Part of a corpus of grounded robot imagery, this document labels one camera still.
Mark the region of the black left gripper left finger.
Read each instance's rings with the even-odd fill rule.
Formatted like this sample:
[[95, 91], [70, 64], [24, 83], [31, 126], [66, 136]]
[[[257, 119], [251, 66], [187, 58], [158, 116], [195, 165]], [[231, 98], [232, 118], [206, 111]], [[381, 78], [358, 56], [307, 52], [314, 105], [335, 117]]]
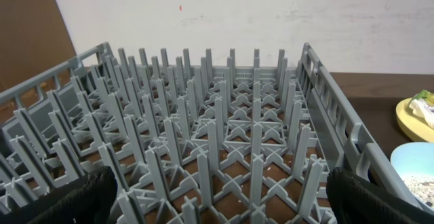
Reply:
[[106, 223], [116, 195], [115, 174], [110, 167], [102, 166], [1, 216], [1, 224]]

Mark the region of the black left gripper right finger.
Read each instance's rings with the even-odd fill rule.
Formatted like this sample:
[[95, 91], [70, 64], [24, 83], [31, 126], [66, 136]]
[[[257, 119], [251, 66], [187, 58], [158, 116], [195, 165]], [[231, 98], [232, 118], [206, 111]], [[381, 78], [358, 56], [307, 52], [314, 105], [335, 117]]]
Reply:
[[433, 215], [344, 168], [329, 173], [326, 193], [338, 224], [433, 224]]

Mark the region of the light blue bowl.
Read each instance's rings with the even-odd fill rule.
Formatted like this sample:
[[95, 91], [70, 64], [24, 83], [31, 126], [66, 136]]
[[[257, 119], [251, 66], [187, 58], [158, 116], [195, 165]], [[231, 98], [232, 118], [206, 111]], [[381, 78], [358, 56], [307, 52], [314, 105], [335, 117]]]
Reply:
[[[392, 152], [391, 164], [401, 179], [406, 174], [433, 176], [433, 143], [414, 142], [402, 144]], [[433, 210], [433, 207], [427, 206], [417, 197], [416, 199], [423, 208]]]

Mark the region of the rice food waste pile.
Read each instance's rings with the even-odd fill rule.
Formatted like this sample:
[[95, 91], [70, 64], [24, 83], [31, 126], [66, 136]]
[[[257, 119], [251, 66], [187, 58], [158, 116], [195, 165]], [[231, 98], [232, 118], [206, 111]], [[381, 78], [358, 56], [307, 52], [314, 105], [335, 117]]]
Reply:
[[433, 207], [433, 176], [406, 174], [402, 177], [408, 189], [424, 204]]

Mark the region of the yellow plate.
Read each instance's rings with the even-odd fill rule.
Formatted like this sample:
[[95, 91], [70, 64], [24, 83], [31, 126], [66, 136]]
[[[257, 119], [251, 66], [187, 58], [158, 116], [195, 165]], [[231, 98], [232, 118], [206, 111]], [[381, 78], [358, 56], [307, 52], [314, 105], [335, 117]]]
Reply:
[[432, 143], [433, 129], [408, 108], [410, 100], [411, 98], [406, 98], [400, 101], [395, 108], [398, 126], [413, 141]]

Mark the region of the green snack wrapper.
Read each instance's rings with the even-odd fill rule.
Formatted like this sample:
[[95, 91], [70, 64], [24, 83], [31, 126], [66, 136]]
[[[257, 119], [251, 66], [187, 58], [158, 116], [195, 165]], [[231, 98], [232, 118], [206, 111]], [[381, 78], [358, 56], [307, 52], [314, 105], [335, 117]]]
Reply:
[[433, 106], [434, 104], [433, 93], [428, 90], [420, 91], [419, 93], [415, 94], [412, 99], [413, 100], [423, 99], [430, 106]]

